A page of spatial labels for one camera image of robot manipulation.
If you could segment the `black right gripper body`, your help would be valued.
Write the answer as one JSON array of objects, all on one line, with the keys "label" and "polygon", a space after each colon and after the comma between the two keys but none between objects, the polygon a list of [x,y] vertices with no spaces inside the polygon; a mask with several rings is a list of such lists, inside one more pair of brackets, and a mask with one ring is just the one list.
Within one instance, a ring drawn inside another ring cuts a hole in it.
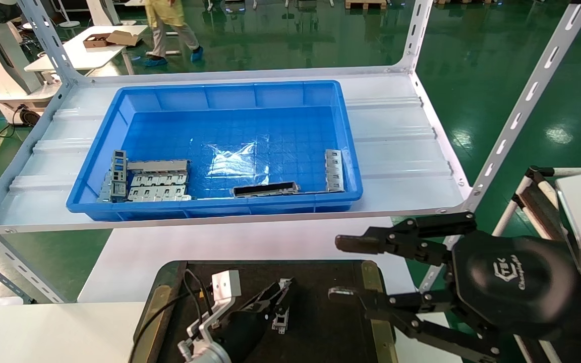
[{"label": "black right gripper body", "polygon": [[464,315],[503,333],[560,333],[579,272],[559,242],[476,230],[450,254],[457,308]]}]

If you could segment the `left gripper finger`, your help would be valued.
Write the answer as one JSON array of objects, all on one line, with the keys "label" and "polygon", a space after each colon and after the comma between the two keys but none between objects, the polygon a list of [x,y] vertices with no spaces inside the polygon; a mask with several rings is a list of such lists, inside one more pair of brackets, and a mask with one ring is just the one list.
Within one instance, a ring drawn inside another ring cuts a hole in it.
[{"label": "left gripper finger", "polygon": [[263,316],[282,315],[284,305],[282,301],[283,288],[279,282],[273,282],[269,287],[256,295],[248,304],[248,312]]},{"label": "left gripper finger", "polygon": [[290,278],[283,281],[283,315],[287,319],[289,316],[289,309],[294,301],[295,295],[298,291],[297,279]]}]

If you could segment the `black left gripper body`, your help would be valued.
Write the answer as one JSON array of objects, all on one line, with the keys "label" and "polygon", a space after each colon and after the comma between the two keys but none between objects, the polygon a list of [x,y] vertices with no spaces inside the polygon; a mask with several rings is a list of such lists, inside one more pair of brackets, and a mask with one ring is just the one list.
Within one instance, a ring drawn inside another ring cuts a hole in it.
[{"label": "black left gripper body", "polygon": [[245,304],[230,312],[217,331],[217,343],[231,362],[244,362],[267,331],[273,305],[269,301]]}]

